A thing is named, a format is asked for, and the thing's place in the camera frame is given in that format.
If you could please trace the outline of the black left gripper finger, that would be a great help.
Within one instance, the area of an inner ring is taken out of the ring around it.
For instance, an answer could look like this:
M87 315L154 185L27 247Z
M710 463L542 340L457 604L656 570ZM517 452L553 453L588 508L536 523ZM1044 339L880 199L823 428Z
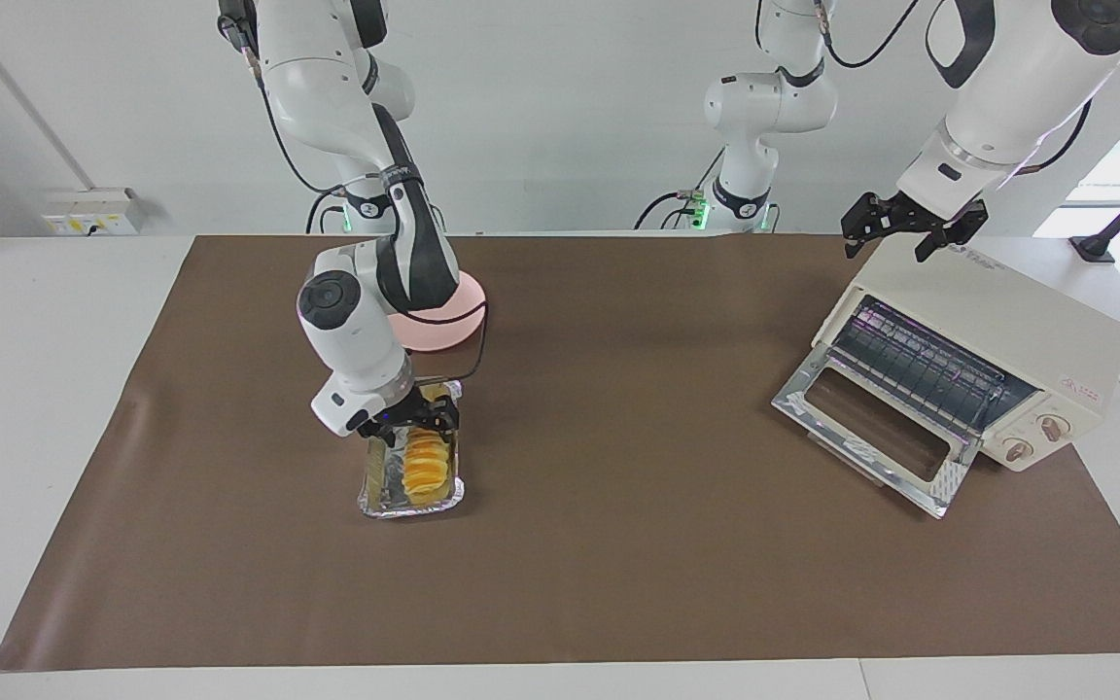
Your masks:
M876 194L860 195L841 217L844 256L853 259L865 245L888 235L886 216L888 216L888 203Z
M924 263L934 253L950 245L965 245L984 225L988 217L990 216L984 202L969 202L956 220L948 222L925 213L922 217L925 237L915 248L916 261Z

